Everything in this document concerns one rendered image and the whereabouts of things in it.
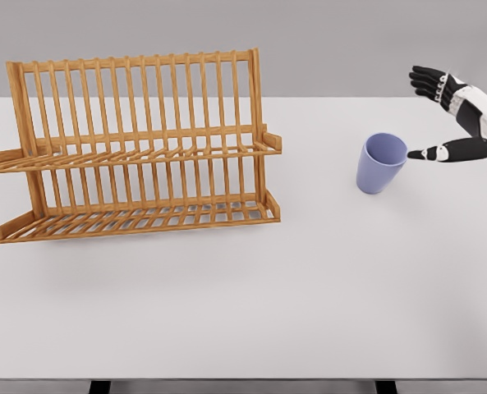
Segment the lavender blue cup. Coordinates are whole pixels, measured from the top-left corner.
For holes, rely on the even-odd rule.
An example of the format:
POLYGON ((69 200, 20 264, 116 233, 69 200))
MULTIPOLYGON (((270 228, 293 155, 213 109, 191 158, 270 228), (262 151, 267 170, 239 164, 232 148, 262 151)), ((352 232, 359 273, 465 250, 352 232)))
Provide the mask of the lavender blue cup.
POLYGON ((356 185, 366 194, 378 194, 398 174, 407 160, 407 146, 389 133, 371 135, 359 157, 356 185))

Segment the wooden two-tier dish rack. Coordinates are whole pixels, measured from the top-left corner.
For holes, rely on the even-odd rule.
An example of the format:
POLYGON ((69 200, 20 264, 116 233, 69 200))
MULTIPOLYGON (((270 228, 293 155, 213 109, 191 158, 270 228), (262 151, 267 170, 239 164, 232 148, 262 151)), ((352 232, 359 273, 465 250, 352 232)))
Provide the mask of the wooden two-tier dish rack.
POLYGON ((279 222, 265 159, 260 55, 230 52, 6 64, 30 211, 0 244, 279 222))

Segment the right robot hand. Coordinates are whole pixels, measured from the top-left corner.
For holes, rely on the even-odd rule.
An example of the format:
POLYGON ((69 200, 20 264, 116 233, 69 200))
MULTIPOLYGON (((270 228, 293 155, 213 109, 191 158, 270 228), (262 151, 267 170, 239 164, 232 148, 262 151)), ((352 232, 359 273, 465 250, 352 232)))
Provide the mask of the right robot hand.
POLYGON ((455 76, 434 68, 413 66, 411 86, 455 117, 469 136, 407 153, 410 159, 458 163, 487 158, 487 94, 455 76))

